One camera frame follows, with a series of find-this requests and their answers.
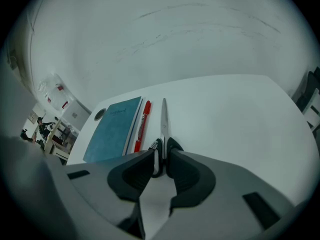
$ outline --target notebook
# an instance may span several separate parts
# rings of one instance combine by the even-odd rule
[[[137,97],[108,107],[85,151],[85,162],[94,163],[126,155],[141,102],[141,97]]]

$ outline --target red pen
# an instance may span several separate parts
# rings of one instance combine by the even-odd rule
[[[134,152],[140,151],[141,141],[142,141],[142,137],[144,135],[145,124],[147,121],[147,116],[150,113],[150,108],[151,108],[151,102],[148,100],[146,102],[144,110],[143,110],[141,125],[140,125],[139,132],[138,132],[138,140],[135,142]]]

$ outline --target scissor blade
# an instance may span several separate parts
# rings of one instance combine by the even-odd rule
[[[161,133],[168,136],[168,110],[166,98],[162,100],[162,111],[161,111]]]

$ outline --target blue notebook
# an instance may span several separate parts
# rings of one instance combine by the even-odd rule
[[[141,102],[141,97],[137,97],[108,107],[85,151],[85,162],[94,163],[127,153]]]

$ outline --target scissors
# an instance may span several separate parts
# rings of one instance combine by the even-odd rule
[[[154,171],[152,178],[157,178],[162,175],[163,167],[166,165],[168,169],[170,161],[170,151],[172,148],[178,148],[183,151],[182,147],[169,135],[169,123],[168,123],[168,109],[166,98],[162,100],[161,109],[161,135],[157,138],[149,149],[154,150]]]

